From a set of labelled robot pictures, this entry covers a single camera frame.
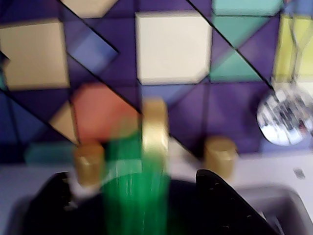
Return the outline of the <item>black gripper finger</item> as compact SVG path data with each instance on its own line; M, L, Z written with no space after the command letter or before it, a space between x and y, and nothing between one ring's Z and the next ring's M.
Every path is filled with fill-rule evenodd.
M24 235L104 235L105 210L98 194L67 209L71 192L66 172L51 176L31 200L23 220Z
M196 186L210 235L276 235L260 214L216 173L199 169Z

